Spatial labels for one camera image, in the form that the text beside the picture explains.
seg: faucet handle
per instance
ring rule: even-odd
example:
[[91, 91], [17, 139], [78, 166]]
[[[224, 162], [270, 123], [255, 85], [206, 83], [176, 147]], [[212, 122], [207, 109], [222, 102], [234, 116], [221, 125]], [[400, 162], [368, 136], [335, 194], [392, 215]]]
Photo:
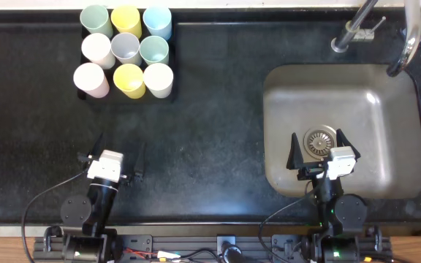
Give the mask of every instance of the faucet handle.
[[378, 27], [386, 21], [386, 17], [382, 17], [381, 20], [372, 29], [360, 29], [352, 39], [353, 42], [370, 42], [374, 39], [374, 32]]

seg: white cup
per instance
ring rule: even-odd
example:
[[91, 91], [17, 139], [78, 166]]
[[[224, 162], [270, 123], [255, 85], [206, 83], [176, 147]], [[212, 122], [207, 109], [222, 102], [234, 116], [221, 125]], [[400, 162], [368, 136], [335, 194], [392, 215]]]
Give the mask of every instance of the white cup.
[[88, 35], [80, 48], [84, 56], [103, 69], [111, 69], [115, 65], [115, 56], [111, 53], [111, 43], [107, 36], [100, 33]]
[[139, 51], [140, 56], [143, 57], [147, 65], [152, 65], [154, 63], [168, 64], [168, 43], [162, 37], [146, 37], [140, 43]]
[[172, 36], [172, 13], [166, 7], [149, 7], [144, 11], [145, 26], [153, 36], [169, 40]]
[[172, 92], [173, 71], [165, 64], [152, 64], [144, 71], [144, 83], [155, 97], [166, 98]]
[[122, 64], [140, 66], [139, 40], [134, 34], [120, 33], [111, 40], [111, 52]]
[[113, 35], [108, 10], [98, 4], [88, 6], [80, 13], [80, 23], [92, 34], [104, 34], [108, 38]]
[[110, 91], [102, 68], [94, 63], [84, 63], [74, 72], [74, 84], [94, 98], [103, 98]]

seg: black tray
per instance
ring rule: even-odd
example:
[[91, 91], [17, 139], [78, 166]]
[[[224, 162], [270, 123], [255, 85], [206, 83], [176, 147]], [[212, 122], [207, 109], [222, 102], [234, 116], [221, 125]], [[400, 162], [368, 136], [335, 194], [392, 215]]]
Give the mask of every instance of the black tray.
[[[144, 22], [141, 19], [142, 23], [142, 30], [143, 35], [139, 39], [140, 42], [142, 42], [146, 37], [150, 36], [151, 33], [149, 33], [147, 27], [144, 25]], [[113, 36], [110, 40], [113, 39], [117, 34], [119, 34], [118, 30], [115, 28], [115, 26], [112, 24], [113, 27]], [[131, 99], [128, 96], [126, 96], [122, 91], [120, 91], [113, 82], [113, 73], [115, 70], [122, 65], [122, 63], [116, 59], [115, 65], [111, 69], [104, 69], [103, 72], [105, 73], [105, 77], [108, 80], [108, 84], [110, 85], [110, 91], [108, 92], [107, 96], [103, 98], [94, 98], [90, 95], [88, 95], [85, 91], [77, 89], [77, 97], [83, 101], [88, 102], [89, 104], [96, 105], [96, 104], [169, 104], [172, 103], [178, 93], [178, 87], [176, 85], [176, 77], [177, 77], [177, 63], [176, 63], [176, 54], [175, 54], [175, 30], [176, 30], [175, 23], [172, 25], [172, 37], [167, 41], [168, 47], [169, 47], [169, 62], [168, 66], [173, 71], [173, 85], [172, 85], [172, 92], [170, 95], [166, 98], [159, 99], [156, 98], [149, 90], [148, 88], [145, 88], [145, 94], [139, 99]], [[86, 28], [82, 27], [82, 33], [81, 37], [82, 39], [85, 39], [90, 33], [87, 31]], [[80, 65], [90, 62], [83, 54], [82, 51], [80, 52]], [[142, 71], [145, 70], [147, 67], [147, 63], [143, 60], [143, 62], [140, 65], [140, 68]]]

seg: black countertop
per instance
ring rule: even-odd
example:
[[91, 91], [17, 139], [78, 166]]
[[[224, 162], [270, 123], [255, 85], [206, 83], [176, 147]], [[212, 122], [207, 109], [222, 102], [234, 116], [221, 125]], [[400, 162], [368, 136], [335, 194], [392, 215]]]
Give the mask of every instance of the black countertop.
[[[264, 175], [262, 84], [285, 64], [393, 61], [403, 47], [397, 10], [368, 17], [365, 26], [388, 17], [372, 43], [354, 43], [344, 54], [330, 49], [353, 14], [176, 10], [177, 99], [92, 107], [72, 83], [82, 41], [78, 12], [0, 12], [0, 224], [19, 223], [35, 194], [76, 174], [77, 152], [101, 132], [107, 149], [126, 154], [126, 171], [147, 143], [145, 179], [121, 187], [110, 224], [258, 222], [293, 202]], [[409, 71], [421, 106], [421, 49]], [[79, 179], [47, 194], [32, 206], [29, 223], [60, 222], [61, 203], [88, 184]], [[369, 222], [421, 222], [421, 195], [368, 203]], [[278, 221], [317, 224], [316, 211], [303, 202]]]

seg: blue cup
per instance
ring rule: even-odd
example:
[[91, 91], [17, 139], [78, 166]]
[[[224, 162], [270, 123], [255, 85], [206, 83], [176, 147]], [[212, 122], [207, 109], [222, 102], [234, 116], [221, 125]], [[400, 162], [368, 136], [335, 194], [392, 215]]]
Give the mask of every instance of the blue cup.
[[172, 36], [172, 13], [166, 7], [149, 7], [143, 15], [145, 26], [153, 36], [169, 40]]

